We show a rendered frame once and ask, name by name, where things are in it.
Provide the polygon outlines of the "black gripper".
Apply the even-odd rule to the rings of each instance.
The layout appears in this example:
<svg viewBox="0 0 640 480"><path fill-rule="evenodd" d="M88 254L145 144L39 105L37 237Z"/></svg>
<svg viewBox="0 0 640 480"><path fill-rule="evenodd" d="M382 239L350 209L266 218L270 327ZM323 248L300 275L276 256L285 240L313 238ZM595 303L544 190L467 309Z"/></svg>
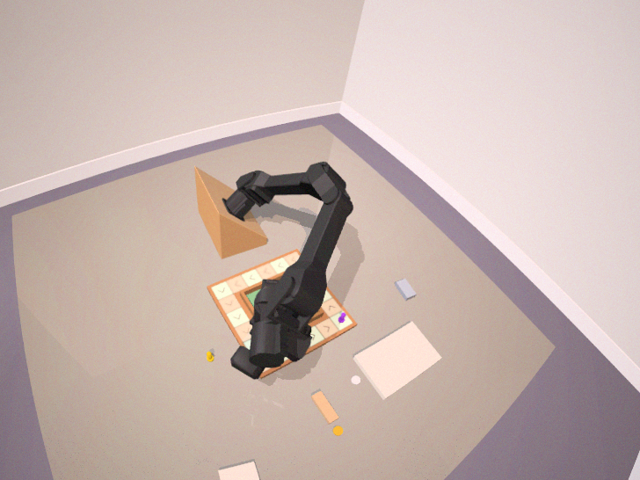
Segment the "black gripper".
<svg viewBox="0 0 640 480"><path fill-rule="evenodd" d="M298 314L294 313L292 310L287 308L287 313L295 318L298 318ZM254 325L255 321L252 316L249 324ZM244 346L239 346L237 351L233 354L230 359L231 366L241 371L243 374L249 376L251 379L257 380L262 372L265 370L265 367L258 367L249 362L249 349Z"/></svg>

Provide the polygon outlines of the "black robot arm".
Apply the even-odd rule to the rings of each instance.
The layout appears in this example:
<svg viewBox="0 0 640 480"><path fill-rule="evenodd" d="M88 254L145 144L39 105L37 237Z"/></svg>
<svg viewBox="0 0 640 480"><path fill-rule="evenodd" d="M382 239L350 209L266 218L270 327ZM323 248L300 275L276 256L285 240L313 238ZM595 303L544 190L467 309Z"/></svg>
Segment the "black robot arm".
<svg viewBox="0 0 640 480"><path fill-rule="evenodd" d="M309 194L323 202L298 260L280 280L262 279L254 300L249 362L275 368L286 357L298 361L308 351L312 339L308 322L323 304L326 269L353 203L346 182L326 162L298 173L251 171L241 176L236 186L237 190L222 200L228 213L242 221L255 204L262 207L274 196ZM298 318L288 314L287 308Z"/></svg>

